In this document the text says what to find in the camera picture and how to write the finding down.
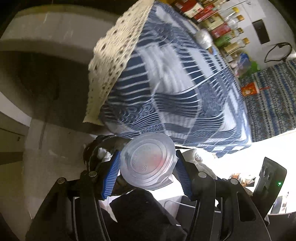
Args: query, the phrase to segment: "white lace cloth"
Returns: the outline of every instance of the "white lace cloth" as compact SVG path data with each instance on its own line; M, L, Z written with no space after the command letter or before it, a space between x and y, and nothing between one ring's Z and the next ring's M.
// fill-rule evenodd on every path
M83 122L102 125L100 109L130 59L153 2L137 1L97 42L89 64L89 96Z

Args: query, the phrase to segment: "black cable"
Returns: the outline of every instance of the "black cable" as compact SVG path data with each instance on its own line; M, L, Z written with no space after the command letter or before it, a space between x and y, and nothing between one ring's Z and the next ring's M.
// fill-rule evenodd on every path
M267 58L267 56L269 55L269 53L270 53L272 50L274 50L277 46L278 46L279 48L283 48L284 46L290 46L291 50L290 50L290 52L289 52L286 56L284 56L283 58L281 58L281 59L279 59L279 60L274 60L274 59L272 59L272 60L268 60L268 61L266 61L266 58ZM292 50L293 50L293 47L292 47L291 44L289 44L289 43L287 43L287 42L278 43L278 44L276 44L271 50L269 50L269 52L268 52L267 55L265 56L264 63L268 63L268 62L271 62L271 61L276 61L276 62L284 61L284 62L286 62L286 59L287 59L288 56L292 53Z

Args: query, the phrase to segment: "patterned carpet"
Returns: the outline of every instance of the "patterned carpet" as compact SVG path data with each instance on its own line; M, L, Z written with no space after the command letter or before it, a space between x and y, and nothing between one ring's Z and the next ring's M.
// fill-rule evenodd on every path
M296 59L254 73L241 81L242 86L255 81L259 88L270 87L245 98L253 142L296 128Z

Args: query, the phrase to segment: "blue gripper pad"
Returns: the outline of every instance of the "blue gripper pad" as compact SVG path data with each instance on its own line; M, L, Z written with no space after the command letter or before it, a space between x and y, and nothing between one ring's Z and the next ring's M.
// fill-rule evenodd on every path
M175 165L176 172L178 174L178 178L180 180L184 194L187 197L189 197L189 199L191 199L191 197L192 197L191 180L190 180L189 175L185 169L185 166L183 165L183 162L185 161L184 157L179 150L176 151L176 156L179 158L179 160L177 161L177 163Z
M115 185L116 178L120 168L120 151L116 151L113 154L110 162L111 166L103 180L102 198L104 199L107 199L107 197L111 195L113 187Z

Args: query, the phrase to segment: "condiment bottle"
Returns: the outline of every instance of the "condiment bottle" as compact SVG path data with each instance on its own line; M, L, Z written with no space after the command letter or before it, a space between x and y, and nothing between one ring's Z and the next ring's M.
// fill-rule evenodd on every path
M237 52L234 52L233 54L229 54L229 55L224 56L227 63L233 63L237 57L238 57Z
M211 17L207 18L204 22L205 27L208 29L208 31L211 31L215 29L216 27L220 26L224 23L222 18L219 14L214 14Z
M237 29L238 28L238 23L243 21L244 17L242 15L238 15L235 18L230 17L229 20L227 21L227 25L231 28L231 29Z
M237 7L233 7L232 9L220 12L219 14L225 22L228 22L230 18L237 13L239 13L239 9Z
M216 39L214 41L214 44L218 47L221 48L225 45L227 45L233 38L238 37L240 34L242 34L244 31L242 28L238 29L233 29L231 32L221 36L220 38Z
M238 49L246 47L246 45L249 43L250 43L250 41L248 38L239 39L235 43L230 44L227 47L224 47L222 50L222 54L224 56L231 55L232 53L234 53Z
M206 0L206 1L201 1L202 5L204 7L210 6L210 5L216 5L218 7L220 7L222 4L224 4L225 2L229 2L230 0Z
M231 28L227 25L227 23L223 23L217 28L213 29L211 31L211 35L213 36L214 39L217 39L231 31Z
M196 0L177 0L173 5L189 18L193 18L204 9L204 7Z
M198 14L196 14L193 17L193 21L200 23L201 21L205 20L206 18L212 16L213 14L217 13L221 9L222 4L225 2L226 2L226 0L223 0L223 1L218 0L215 3L206 6L202 11L200 11Z

